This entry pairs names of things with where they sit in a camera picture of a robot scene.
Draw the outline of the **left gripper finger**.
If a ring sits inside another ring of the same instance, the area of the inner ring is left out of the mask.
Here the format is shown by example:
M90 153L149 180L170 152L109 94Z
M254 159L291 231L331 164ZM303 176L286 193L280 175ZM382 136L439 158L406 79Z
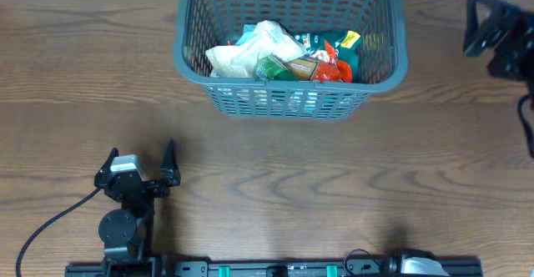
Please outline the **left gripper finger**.
M97 175L100 174L109 174L111 172L111 165L113 163L113 160L118 157L118 149L112 148L109 156L107 157L106 161L103 163L102 167L97 172Z
M169 187L180 186L181 175L175 156L175 142L170 139L165 149L160 171Z

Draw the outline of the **green lid jar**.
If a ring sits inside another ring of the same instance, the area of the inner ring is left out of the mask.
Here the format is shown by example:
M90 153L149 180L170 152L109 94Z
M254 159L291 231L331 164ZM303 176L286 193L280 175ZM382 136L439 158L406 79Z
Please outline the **green lid jar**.
M258 80L298 81L275 55L261 58L253 68L253 77Z

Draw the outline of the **green coffee bag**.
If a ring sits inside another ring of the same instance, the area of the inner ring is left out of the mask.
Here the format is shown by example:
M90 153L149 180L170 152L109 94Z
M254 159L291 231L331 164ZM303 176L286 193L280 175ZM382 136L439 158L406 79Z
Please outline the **green coffee bag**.
M303 57L315 58L335 65L342 73L342 83L355 83L359 77L359 56L356 49L362 37L355 31L324 31L294 35L305 47Z

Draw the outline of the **light blue snack packet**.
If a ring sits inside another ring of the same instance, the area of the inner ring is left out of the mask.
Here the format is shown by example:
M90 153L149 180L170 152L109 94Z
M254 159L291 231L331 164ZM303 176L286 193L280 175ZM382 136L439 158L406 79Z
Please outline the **light blue snack packet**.
M256 25L255 24L245 24L243 26L243 33L241 37L237 40L237 42L234 44L235 46L240 46L245 43L247 43L249 40L254 38L256 36L256 33L254 32Z

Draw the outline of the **orange spaghetti packet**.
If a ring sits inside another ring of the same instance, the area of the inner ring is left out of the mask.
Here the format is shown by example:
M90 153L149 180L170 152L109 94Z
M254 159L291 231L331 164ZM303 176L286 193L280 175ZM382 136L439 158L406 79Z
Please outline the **orange spaghetti packet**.
M285 66L300 81L338 82L343 77L341 71L335 65L315 58L297 58L286 62Z

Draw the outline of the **cream paper pouch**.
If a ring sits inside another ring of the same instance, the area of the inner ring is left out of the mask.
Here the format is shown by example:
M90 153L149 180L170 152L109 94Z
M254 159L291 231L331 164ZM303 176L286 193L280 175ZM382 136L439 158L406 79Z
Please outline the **cream paper pouch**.
M269 55L282 63L305 55L305 47L277 22L264 20L255 25L256 36L247 43L216 46L205 52L218 78L252 78L256 63Z

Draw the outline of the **tissue multipack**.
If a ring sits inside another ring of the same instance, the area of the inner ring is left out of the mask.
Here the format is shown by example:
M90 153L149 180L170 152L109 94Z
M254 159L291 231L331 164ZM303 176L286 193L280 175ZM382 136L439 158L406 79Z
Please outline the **tissue multipack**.
M255 95L255 100L258 105L266 106L270 101L272 103L284 103L288 101L290 104L300 103L304 97L303 91L291 91L289 92L289 97L286 98L284 91L273 91L271 95L268 95L268 92L263 89L254 89L250 91L249 89L236 89L234 93L231 92L230 88L219 88L221 91L221 96L223 98L228 98L232 95L237 97L237 100L240 102L250 101L250 95L253 93Z

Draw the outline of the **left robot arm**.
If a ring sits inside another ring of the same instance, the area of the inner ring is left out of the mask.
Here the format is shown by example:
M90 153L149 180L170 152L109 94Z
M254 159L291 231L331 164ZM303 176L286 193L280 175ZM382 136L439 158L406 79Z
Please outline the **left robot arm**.
M164 255L154 254L154 200L169 195L180 185L174 141L169 141L160 165L162 177L143 179L143 170L135 154L121 156L112 149L94 177L94 185L106 196L120 203L108 212L98 227L104 244L105 276L171 276L172 265Z

